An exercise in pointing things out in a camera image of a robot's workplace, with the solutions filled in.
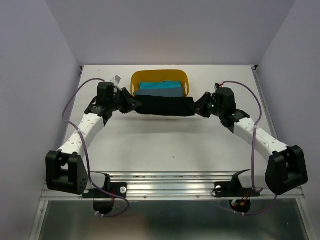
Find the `black t shirt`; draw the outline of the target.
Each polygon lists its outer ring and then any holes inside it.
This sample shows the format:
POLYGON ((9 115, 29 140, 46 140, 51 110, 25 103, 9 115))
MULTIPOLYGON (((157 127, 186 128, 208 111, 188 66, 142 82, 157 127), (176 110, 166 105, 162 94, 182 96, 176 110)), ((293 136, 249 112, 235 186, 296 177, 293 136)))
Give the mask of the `black t shirt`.
POLYGON ((135 109, 138 114, 172 117, 190 117, 195 115, 192 97, 162 97, 138 95, 135 97, 142 106, 135 109))

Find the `yellow plastic basket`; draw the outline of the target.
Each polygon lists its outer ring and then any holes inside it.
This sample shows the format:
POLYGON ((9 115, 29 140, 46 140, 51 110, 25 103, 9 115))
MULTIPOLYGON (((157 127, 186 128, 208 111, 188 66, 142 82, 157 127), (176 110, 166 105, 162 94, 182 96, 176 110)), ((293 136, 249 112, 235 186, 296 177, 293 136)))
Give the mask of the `yellow plastic basket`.
POLYGON ((160 83, 164 81, 180 82, 183 96, 187 97, 190 92, 187 74, 180 69, 152 69, 135 72, 130 81, 130 93, 133 95, 140 87, 140 82, 160 83))

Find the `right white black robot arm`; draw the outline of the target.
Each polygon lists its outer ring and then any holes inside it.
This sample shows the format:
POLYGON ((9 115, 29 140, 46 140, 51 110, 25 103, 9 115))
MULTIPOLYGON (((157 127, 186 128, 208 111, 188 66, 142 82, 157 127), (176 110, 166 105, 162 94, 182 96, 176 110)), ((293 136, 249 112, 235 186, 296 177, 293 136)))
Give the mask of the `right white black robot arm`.
POLYGON ((304 151, 297 145, 289 146, 275 139, 257 126, 243 110, 237 109, 235 94, 228 87, 206 92, 194 106, 196 114, 209 118, 216 116, 231 133, 251 146, 251 153, 259 153, 266 161, 266 171, 260 172, 255 181, 240 173, 230 182, 231 192, 242 195, 248 189, 269 189, 282 195, 308 182, 304 151))

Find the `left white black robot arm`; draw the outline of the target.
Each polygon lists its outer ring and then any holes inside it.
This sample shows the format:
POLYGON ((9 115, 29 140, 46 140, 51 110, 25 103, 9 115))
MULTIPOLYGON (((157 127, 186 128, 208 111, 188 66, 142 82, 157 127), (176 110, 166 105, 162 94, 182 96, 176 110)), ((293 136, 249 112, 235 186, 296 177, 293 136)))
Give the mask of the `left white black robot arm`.
POLYGON ((87 189, 90 178, 88 148, 97 134, 107 125, 113 113, 122 114, 142 106, 126 88, 118 88, 111 82, 100 82, 97 94, 84 111, 73 134, 56 151, 49 151, 45 157, 46 184, 49 190, 81 195, 87 189))

